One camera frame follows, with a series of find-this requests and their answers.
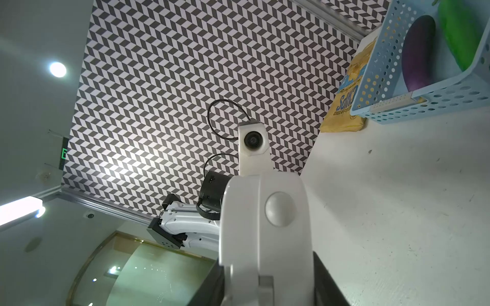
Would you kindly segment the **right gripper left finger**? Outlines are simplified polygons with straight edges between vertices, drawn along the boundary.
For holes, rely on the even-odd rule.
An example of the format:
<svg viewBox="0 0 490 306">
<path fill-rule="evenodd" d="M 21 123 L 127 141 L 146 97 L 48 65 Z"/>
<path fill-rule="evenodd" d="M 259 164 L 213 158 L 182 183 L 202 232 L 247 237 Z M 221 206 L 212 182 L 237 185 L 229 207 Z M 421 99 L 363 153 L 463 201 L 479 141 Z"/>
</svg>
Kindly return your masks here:
<svg viewBox="0 0 490 306">
<path fill-rule="evenodd" d="M 225 297 L 225 269 L 215 261 L 187 306 L 220 306 Z"/>
</svg>

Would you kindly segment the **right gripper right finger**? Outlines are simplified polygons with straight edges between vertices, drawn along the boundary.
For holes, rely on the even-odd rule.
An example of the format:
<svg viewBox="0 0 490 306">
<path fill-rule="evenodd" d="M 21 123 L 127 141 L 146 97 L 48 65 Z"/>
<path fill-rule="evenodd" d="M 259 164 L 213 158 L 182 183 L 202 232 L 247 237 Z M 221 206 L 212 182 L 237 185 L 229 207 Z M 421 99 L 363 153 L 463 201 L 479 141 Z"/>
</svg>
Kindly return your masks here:
<svg viewBox="0 0 490 306">
<path fill-rule="evenodd" d="M 344 294 L 324 266 L 316 252 L 313 252 L 316 306 L 350 306 Z"/>
</svg>

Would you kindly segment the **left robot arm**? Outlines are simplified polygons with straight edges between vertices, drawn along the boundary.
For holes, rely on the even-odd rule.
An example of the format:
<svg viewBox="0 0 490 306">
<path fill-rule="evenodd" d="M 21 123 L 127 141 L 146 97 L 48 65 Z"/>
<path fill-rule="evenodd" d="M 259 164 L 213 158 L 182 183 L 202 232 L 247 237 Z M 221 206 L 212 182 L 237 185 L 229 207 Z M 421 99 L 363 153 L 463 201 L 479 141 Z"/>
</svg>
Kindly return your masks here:
<svg viewBox="0 0 490 306">
<path fill-rule="evenodd" d="M 163 210 L 147 227 L 157 244 L 167 249 L 219 249 L 219 221 L 225 188 L 230 175 L 209 171 L 205 174 L 198 200 L 184 203 L 175 194 L 163 201 Z"/>
</svg>

